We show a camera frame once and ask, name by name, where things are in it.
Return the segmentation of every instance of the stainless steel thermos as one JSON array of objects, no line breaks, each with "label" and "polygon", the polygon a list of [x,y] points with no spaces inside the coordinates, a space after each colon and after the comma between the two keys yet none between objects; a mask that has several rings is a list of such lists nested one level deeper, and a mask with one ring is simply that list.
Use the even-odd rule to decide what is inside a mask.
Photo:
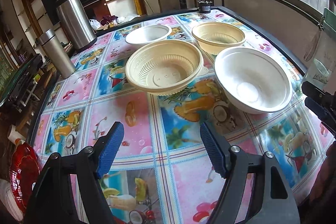
[{"label": "stainless steel thermos", "polygon": [[97,41],[80,0],[56,0],[56,7],[61,26],[77,52],[88,49]]},{"label": "stainless steel thermos", "polygon": [[65,53],[53,29],[47,30],[37,39],[37,42],[64,79],[75,72],[75,66]]}]

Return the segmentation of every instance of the bowl rim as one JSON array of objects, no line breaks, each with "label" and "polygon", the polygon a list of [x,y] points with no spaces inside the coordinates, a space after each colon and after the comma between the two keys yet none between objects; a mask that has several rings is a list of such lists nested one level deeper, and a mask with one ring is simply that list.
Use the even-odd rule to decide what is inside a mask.
[{"label": "bowl rim", "polygon": [[[157,39],[154,39],[154,40],[145,42],[145,43],[132,43],[132,42],[129,40],[129,39],[130,39],[130,36],[129,36],[129,35],[130,35],[132,32],[138,32],[138,30],[140,30],[140,29],[145,29],[145,28],[148,29],[148,27],[150,28],[150,27],[153,27],[153,26],[155,26],[155,27],[161,27],[161,28],[163,28],[163,29],[166,29],[166,30],[167,30],[167,34],[165,34],[165,35],[163,35],[162,37],[159,37],[159,38],[157,38]],[[151,24],[151,25],[142,26],[142,27],[140,27],[140,28],[137,28],[137,29],[131,31],[131,32],[126,36],[125,41],[126,41],[126,43],[131,44],[131,45],[146,45],[146,44],[153,43],[153,42],[157,42],[157,41],[160,41],[160,40],[162,40],[162,39],[167,38],[167,36],[169,36],[169,35],[171,34],[171,32],[172,32],[172,29],[171,29],[171,27],[168,26],[168,25],[163,25],[163,24]]]},{"label": "bowl rim", "polygon": [[[146,85],[142,85],[137,81],[134,81],[132,77],[130,76],[130,70],[132,68],[130,68],[130,64],[131,62],[139,55],[139,54],[143,54],[145,51],[147,51],[148,49],[152,48],[152,47],[158,47],[160,45],[163,44],[183,44],[186,45],[187,47],[190,47],[196,55],[198,55],[199,57],[199,63],[198,66],[195,68],[194,72],[189,75],[187,78],[183,79],[182,81],[179,81],[173,85],[170,86],[165,86],[165,87],[148,87]],[[186,42],[186,41],[181,41],[181,40],[177,40],[177,39],[166,39],[166,40],[162,40],[162,41],[157,41],[157,42],[153,42],[150,43],[148,45],[145,45],[143,47],[141,47],[139,50],[137,50],[135,53],[133,53],[131,55],[131,57],[127,60],[126,66],[125,66],[125,75],[127,80],[131,83],[131,85],[133,85],[134,87],[138,88],[139,90],[143,90],[146,92],[154,92],[154,93],[159,93],[159,92],[167,92],[169,90],[174,90],[177,88],[180,88],[182,86],[186,86],[188,85],[190,82],[192,82],[194,80],[195,77],[197,77],[197,75],[201,72],[202,68],[203,68],[203,64],[204,64],[204,60],[203,60],[203,56],[201,54],[201,51],[193,44],[191,44],[190,42]]]},{"label": "bowl rim", "polygon": [[[226,26],[228,28],[235,29],[236,31],[238,31],[240,34],[243,35],[243,39],[241,41],[237,42],[237,43],[221,43],[221,42],[214,42],[214,41],[209,41],[209,40],[202,39],[198,35],[196,35],[195,32],[197,31],[197,28],[202,27],[202,26],[206,26],[206,25],[221,25],[222,27]],[[205,44],[209,44],[209,45],[212,45],[212,46],[216,46],[216,47],[220,47],[220,46],[222,46],[222,47],[228,47],[228,46],[229,47],[235,47],[235,46],[240,46],[240,45],[242,45],[246,42],[246,35],[241,29],[239,29],[238,27],[236,27],[234,25],[224,23],[224,22],[211,21],[211,22],[204,22],[204,23],[201,23],[199,25],[196,25],[192,28],[192,35],[193,35],[194,38],[196,38],[200,42],[205,43]]]},{"label": "bowl rim", "polygon": [[[219,79],[218,74],[216,73],[216,71],[218,71],[220,69],[218,67],[219,64],[220,64],[220,62],[222,61],[222,59],[225,56],[227,56],[230,53],[230,51],[232,53],[233,52],[249,52],[249,53],[255,54],[258,57],[263,58],[266,61],[268,61],[269,63],[271,63],[279,71],[279,73],[283,76],[283,80],[284,80],[285,85],[286,85],[286,95],[285,95],[284,100],[279,105],[277,105],[275,107],[253,107],[253,106],[251,106],[249,104],[246,104],[245,102],[241,101],[239,98],[237,98],[236,96],[234,96],[231,92],[229,92],[224,87],[223,83],[220,81],[220,79]],[[240,46],[240,47],[230,47],[230,48],[224,49],[215,58],[214,72],[215,72],[215,75],[216,75],[216,79],[218,80],[220,86],[224,89],[224,91],[226,93],[229,93],[233,98],[235,98],[237,101],[239,101],[240,103],[242,103],[246,108],[250,108],[252,110],[256,110],[256,111],[259,111],[259,112],[265,112],[265,113],[272,113],[272,112],[280,111],[280,110],[284,109],[290,103],[290,101],[292,99],[292,96],[293,96],[292,82],[291,82],[288,74],[281,67],[281,65],[276,60],[274,60],[269,55],[267,55],[266,53],[264,53],[262,51],[259,51],[257,49],[254,49],[254,48],[247,48],[247,47]]]}]

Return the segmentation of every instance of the red plate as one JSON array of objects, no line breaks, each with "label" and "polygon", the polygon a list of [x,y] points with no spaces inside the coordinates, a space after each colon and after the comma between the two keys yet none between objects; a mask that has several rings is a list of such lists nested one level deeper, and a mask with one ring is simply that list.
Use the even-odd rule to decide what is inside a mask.
[{"label": "red plate", "polygon": [[10,185],[17,206],[23,214],[37,181],[41,167],[33,148],[26,143],[20,144],[13,153],[9,169]]}]

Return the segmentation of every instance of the printed tablecloth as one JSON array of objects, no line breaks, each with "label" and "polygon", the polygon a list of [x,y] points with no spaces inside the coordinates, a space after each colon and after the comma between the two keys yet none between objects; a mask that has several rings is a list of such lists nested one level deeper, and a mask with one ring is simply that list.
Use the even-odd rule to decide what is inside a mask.
[{"label": "printed tablecloth", "polygon": [[[288,72],[293,96],[285,110],[251,115],[230,103],[214,77],[215,56],[202,51],[191,35],[195,25],[208,21],[239,27],[247,37],[244,46],[265,52]],[[168,25],[172,28],[168,39],[196,45],[209,72],[171,96],[157,97],[132,87],[120,73],[136,50],[125,37],[150,24]],[[150,224],[205,223],[224,179],[212,168],[200,138],[204,121],[248,153],[273,152],[298,204],[309,194],[333,141],[305,107],[299,89],[302,77],[293,64],[263,37],[220,10],[167,16],[108,33],[73,56],[72,62],[77,71],[56,83],[40,118],[34,149],[43,163],[56,151],[75,154],[94,145],[115,121],[122,122],[124,140],[100,185],[113,214],[125,223],[135,224],[143,215]],[[76,176],[71,180],[78,215],[87,222]],[[249,174],[236,221],[245,218],[252,181]]]}]

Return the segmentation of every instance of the white bowl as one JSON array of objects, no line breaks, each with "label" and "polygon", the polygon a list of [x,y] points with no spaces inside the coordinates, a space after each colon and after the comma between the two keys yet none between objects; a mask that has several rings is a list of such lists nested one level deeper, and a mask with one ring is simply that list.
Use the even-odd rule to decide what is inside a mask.
[{"label": "white bowl", "polygon": [[164,40],[137,50],[127,61],[125,73],[134,87],[154,95],[183,90],[203,72],[203,57],[191,43]]},{"label": "white bowl", "polygon": [[146,45],[166,39],[171,32],[171,28],[166,25],[148,25],[131,31],[126,36],[126,42],[132,45]]},{"label": "white bowl", "polygon": [[201,48],[210,54],[219,54],[223,49],[245,43],[244,32],[231,24],[206,22],[195,26],[192,35]]},{"label": "white bowl", "polygon": [[229,101],[244,112],[277,112],[291,100],[292,85],[288,75],[261,51],[227,48],[217,55],[214,69]]}]

